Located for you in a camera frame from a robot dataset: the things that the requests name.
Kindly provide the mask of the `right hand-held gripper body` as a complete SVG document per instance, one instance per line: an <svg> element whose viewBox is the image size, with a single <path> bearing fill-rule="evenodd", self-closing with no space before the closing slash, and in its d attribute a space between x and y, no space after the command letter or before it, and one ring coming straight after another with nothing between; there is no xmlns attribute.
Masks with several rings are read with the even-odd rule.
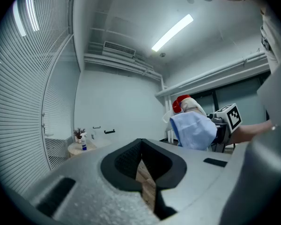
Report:
<svg viewBox="0 0 281 225"><path fill-rule="evenodd" d="M232 133L242 124L237 105L230 104L210 113L207 117L215 124L217 133L212 145L224 144L230 140Z"/></svg>

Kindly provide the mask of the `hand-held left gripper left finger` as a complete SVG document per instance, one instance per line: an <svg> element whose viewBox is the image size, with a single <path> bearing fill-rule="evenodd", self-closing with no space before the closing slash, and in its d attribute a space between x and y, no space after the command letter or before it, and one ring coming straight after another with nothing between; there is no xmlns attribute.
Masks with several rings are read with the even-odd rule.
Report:
<svg viewBox="0 0 281 225"><path fill-rule="evenodd" d="M141 139L106 155L101 162L104 178L116 189L126 192L141 192L142 185L136 180L138 165L141 161Z"/></svg>

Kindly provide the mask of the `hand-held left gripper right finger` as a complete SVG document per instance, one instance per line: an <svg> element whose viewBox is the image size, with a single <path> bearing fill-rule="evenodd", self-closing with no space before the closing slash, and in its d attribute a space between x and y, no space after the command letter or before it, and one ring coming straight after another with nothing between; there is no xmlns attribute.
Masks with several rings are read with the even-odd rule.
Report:
<svg viewBox="0 0 281 225"><path fill-rule="evenodd" d="M162 191L176 188L187 171L186 162L178 155L150 142L141 141L142 160L155 182L154 213L164 220L177 211L164 202Z"/></svg>

